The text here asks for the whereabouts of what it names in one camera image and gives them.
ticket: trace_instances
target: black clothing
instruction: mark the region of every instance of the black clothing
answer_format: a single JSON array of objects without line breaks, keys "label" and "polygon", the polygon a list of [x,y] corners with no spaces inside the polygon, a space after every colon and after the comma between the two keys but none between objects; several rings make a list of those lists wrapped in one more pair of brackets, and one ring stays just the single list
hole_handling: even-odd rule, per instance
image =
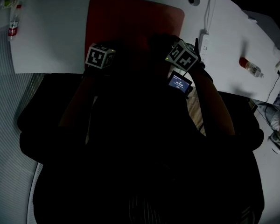
[{"label": "black clothing", "polygon": [[104,90],[87,145],[67,128],[21,134],[22,151],[44,164],[38,224],[236,223],[245,213],[258,222],[263,195],[249,140],[204,137],[183,93],[151,82],[159,84],[122,78]]}]

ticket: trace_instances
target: white table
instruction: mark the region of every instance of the white table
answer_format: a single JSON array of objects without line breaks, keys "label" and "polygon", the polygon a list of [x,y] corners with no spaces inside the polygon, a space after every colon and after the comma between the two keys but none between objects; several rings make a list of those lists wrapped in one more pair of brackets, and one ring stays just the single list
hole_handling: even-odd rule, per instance
[{"label": "white table", "polygon": [[[11,42],[16,73],[82,73],[89,0],[22,0],[19,32]],[[208,0],[194,7],[188,0],[150,0],[185,12],[181,38],[194,44],[204,28]],[[260,27],[230,0],[216,0],[209,30],[211,45],[206,70],[219,91],[266,101],[275,82],[274,43]],[[265,74],[255,78],[239,66],[242,44],[247,41],[246,58]],[[280,80],[272,92],[272,103],[280,90]]]}]

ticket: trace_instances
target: power strip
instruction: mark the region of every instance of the power strip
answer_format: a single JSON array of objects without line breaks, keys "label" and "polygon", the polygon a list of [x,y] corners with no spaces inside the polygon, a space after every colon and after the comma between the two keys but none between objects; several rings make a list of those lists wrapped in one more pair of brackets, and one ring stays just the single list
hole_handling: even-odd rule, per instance
[{"label": "power strip", "polygon": [[210,48],[210,35],[201,34],[200,42],[199,42],[199,55],[201,57],[201,61],[206,64],[208,63],[208,54]]}]

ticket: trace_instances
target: plastic bottle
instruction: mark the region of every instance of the plastic bottle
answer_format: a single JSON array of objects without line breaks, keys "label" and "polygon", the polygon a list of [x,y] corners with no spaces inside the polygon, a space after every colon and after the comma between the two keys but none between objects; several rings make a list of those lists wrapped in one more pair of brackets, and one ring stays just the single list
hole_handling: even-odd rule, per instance
[{"label": "plastic bottle", "polygon": [[13,41],[14,36],[17,35],[19,21],[20,21],[21,5],[17,5],[14,16],[9,23],[8,40]]},{"label": "plastic bottle", "polygon": [[244,67],[255,77],[260,77],[260,78],[264,77],[264,74],[261,73],[261,69],[258,66],[254,65],[253,63],[249,62],[246,58],[241,57],[239,59],[239,64],[241,67]]},{"label": "plastic bottle", "polygon": [[17,3],[17,0],[0,0],[0,9],[14,7]]}]

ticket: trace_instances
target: phone screen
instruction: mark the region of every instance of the phone screen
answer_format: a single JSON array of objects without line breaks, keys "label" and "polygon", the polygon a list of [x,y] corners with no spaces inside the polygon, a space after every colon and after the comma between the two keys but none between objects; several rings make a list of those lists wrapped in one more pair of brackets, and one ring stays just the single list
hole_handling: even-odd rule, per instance
[{"label": "phone screen", "polygon": [[180,89],[182,92],[185,93],[190,84],[182,80],[181,78],[177,77],[176,75],[173,75],[172,79],[169,82],[169,85],[177,89]]}]

